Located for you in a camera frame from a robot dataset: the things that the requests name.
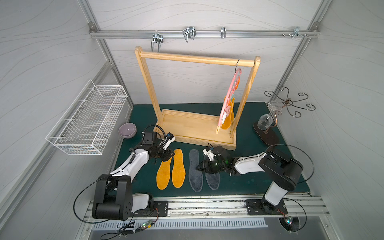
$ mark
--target pink hanger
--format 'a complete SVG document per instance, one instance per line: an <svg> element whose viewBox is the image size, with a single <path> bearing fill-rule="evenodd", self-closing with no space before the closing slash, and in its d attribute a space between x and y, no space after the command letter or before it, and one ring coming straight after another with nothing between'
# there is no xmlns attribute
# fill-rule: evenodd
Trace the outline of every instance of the pink hanger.
<svg viewBox="0 0 384 240"><path fill-rule="evenodd" d="M216 134L219 132L221 125L224 123L226 117L229 116L230 114L231 106L229 106L229 103L232 100L235 90L239 85L240 75L241 75L241 68L238 68L237 70L235 68L235 75L232 78L231 85L229 86L227 95L225 96L225 99L224 99L223 107L221 108L220 118L216 128Z"/></svg>

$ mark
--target wooden bar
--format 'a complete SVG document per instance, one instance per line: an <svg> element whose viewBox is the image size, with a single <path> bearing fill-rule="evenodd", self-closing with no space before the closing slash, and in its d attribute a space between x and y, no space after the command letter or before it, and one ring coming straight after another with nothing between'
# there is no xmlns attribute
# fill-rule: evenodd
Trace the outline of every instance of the wooden bar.
<svg viewBox="0 0 384 240"><path fill-rule="evenodd" d="M237 109L235 120L233 121L233 123L232 123L232 125L230 127L230 129L231 129L231 137L233 137L234 134L235 134L235 131L236 131L236 128L237 128L237 124L239 123L241 113L243 112L245 103L247 102L249 91L251 90L253 81L255 80L255 76L256 76L257 70L259 69L259 65L260 65L260 57L257 56L255 58L255 65L252 67L251 72L249 73L248 81L247 81L247 84L245 85L245 89L244 89L244 92L243 92L243 97L241 98L241 101L240 101L240 104L239 104L239 108Z"/></svg>
<svg viewBox="0 0 384 240"><path fill-rule="evenodd" d="M147 86L149 97L151 98L151 102L153 105L153 109L155 110L157 122L159 125L161 125L163 123L163 118L161 116L159 102L157 101L157 97L156 97L155 89L153 87L151 75L149 74L147 61L145 60L145 58L140 57L140 53L142 52L142 50L143 50L142 47L136 47L135 48L136 58L137 58L137 61L139 63L141 73L143 74L144 82L145 82L145 85Z"/></svg>
<svg viewBox="0 0 384 240"><path fill-rule="evenodd" d="M170 54L170 53L157 53L157 52L140 52L140 57L142 58L152 58L152 59L161 59L161 60L170 60L170 61L181 61L181 62L190 62L190 63L208 63L208 64L218 64L218 65L229 65L239 67L253 67L255 61L245 60L245 59L234 59L234 58L212 58L212 57L202 57L202 56L192 56L192 55L179 55L179 54Z"/></svg>

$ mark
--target black cable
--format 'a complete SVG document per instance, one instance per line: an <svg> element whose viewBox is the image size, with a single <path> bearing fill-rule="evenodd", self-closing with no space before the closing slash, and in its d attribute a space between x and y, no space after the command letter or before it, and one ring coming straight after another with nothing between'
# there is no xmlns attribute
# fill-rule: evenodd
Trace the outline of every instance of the black cable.
<svg viewBox="0 0 384 240"><path fill-rule="evenodd" d="M135 159L135 156L136 156L136 151L135 151L133 148L130 148L129 151L130 151L131 153L133 153L133 156L132 156L131 159L129 160L127 166L133 162L133 160Z"/></svg>
<svg viewBox="0 0 384 240"><path fill-rule="evenodd" d="M311 161L311 163L312 163L312 173L311 173L310 177L305 179L304 181L298 182L297 184L306 182L306 181L308 181L313 176L313 174L314 174L314 163L313 163L312 159L308 156L308 154L306 152L304 152L303 150L301 150L298 147L295 147L295 146L292 146L292 145L288 145L288 144L274 144L274 145L270 145L269 147L266 148L266 150L264 152L267 152L268 149L270 147L273 147L273 146L289 146L289 147L294 147L294 148L299 149L300 151L302 151L309 158L309 160Z"/></svg>
<svg viewBox="0 0 384 240"><path fill-rule="evenodd" d="M160 133L158 133L158 132L156 132L158 135L159 135L159 137L160 137L160 139L161 139L161 135L160 135Z"/></svg>
<svg viewBox="0 0 384 240"><path fill-rule="evenodd" d="M152 213L155 211L155 209L153 209L151 212L149 212L149 211L150 210L139 209L140 214L145 216L145 217L152 215Z"/></svg>
<svg viewBox="0 0 384 240"><path fill-rule="evenodd" d="M293 199L290 199L290 198L286 198L286 197L285 197L285 198L283 198L283 199L292 200L292 201L296 202L297 204L299 204L297 201L295 201L295 200L293 200ZM305 209L303 208L303 206L302 206L301 204L299 204L299 206L301 206L301 208L302 208L303 211L304 211L304 214L305 214L305 223L304 223L304 225L303 225L301 228L299 228L298 230L296 230L296 231L291 231L291 232L297 232L297 231L303 229L303 227L304 227L305 224L307 223L307 213L305 212Z"/></svg>
<svg viewBox="0 0 384 240"><path fill-rule="evenodd" d="M151 125L148 125L145 129L144 129L144 132L145 130L147 130L147 128L151 127L151 126L154 126L154 127L157 127L158 129L160 129L163 133L163 136L164 136L164 140L166 139L166 133L164 132L164 130L159 126L159 125L156 125L156 124L151 124Z"/></svg>
<svg viewBox="0 0 384 240"><path fill-rule="evenodd" d="M100 240L110 240L110 239L112 239L112 238L114 238L114 237L119 236L119 235L120 235L123 231L125 231L126 228L131 224L133 217L134 217L134 215L131 217L131 220L129 221L128 224L126 224L125 226L123 226L123 227L121 227L121 228L119 229L119 233L116 233L116 232L105 233L105 234L103 234L103 235L100 236ZM110 237L110 238L102 238L103 236L105 236L105 235L107 235L107 234L116 234L116 235L114 235L113 237Z"/></svg>
<svg viewBox="0 0 384 240"><path fill-rule="evenodd" d="M251 206L251 205L246 205L245 202L246 202L246 200L244 200L244 202L243 202L243 205L244 205L245 207L251 207L251 208L253 208L253 206Z"/></svg>
<svg viewBox="0 0 384 240"><path fill-rule="evenodd" d="M98 180L101 180L101 179L104 179L104 178L108 178L108 177L110 177L110 176L112 176L112 175L110 174L110 175L108 175L108 176L106 176L106 177L102 177L102 178L100 178L100 179L98 179ZM100 221L100 222L87 222L87 221L84 221L83 219L79 218L79 216L77 216L77 214L76 214L76 212L75 212L75 210L74 210L74 205L75 205L75 203L76 203L77 198L80 196L80 194L82 194L82 192L84 192L87 188L89 188L90 186L92 186L92 184L94 184L94 183L97 182L98 180L94 181L93 183L91 183L90 185L88 185L86 188L84 188L84 189L77 195L77 197L76 197L76 198L74 199L74 201L73 201L73 213L74 213L74 215L77 217L77 219L79 219L79 220L82 221L83 223L96 224L96 223L102 223L102 222L109 221L109 219L108 219L108 220L104 220L104 221Z"/></svg>

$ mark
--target yellow insole hanging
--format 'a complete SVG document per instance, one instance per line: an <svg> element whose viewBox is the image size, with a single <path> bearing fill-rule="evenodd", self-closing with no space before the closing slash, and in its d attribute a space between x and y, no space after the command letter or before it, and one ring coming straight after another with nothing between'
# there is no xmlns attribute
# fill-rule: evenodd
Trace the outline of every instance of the yellow insole hanging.
<svg viewBox="0 0 384 240"><path fill-rule="evenodd" d="M185 168L183 162L183 152L181 149L176 149L173 156L172 183L176 188L183 186L185 179Z"/></svg>
<svg viewBox="0 0 384 240"><path fill-rule="evenodd" d="M227 116L225 118L223 125L221 125L221 128L224 130L228 129L232 125L233 120L235 119L235 114L233 113L233 105L234 104L235 104L235 98L232 98L232 101L229 102L229 106L231 107L230 116Z"/></svg>

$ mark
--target clip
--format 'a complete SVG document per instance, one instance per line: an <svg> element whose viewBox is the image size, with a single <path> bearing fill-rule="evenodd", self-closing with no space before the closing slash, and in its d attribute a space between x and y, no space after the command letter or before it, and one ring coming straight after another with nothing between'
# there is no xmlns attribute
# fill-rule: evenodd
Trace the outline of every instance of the clip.
<svg viewBox="0 0 384 240"><path fill-rule="evenodd" d="M226 38L227 37L227 29L226 29L226 27L221 27L220 33L221 33L221 38L222 39Z"/></svg>
<svg viewBox="0 0 384 240"><path fill-rule="evenodd" d="M183 30L183 35L184 35L186 42L188 42L188 38L195 40L195 36L196 36L195 27L193 27L193 26L187 27L186 29Z"/></svg>
<svg viewBox="0 0 384 240"><path fill-rule="evenodd" d="M155 43L157 43L157 51L160 52L161 43L163 43L163 42L164 42L163 35L155 33L152 36L152 42L151 42L151 50L152 50L152 52L153 52L153 46L154 46Z"/></svg>
<svg viewBox="0 0 384 240"><path fill-rule="evenodd" d="M299 37L302 37L304 38L305 36L301 35L299 33L299 27L296 27L294 30L293 30L293 33L290 34L291 38L294 39L295 37L299 36Z"/></svg>

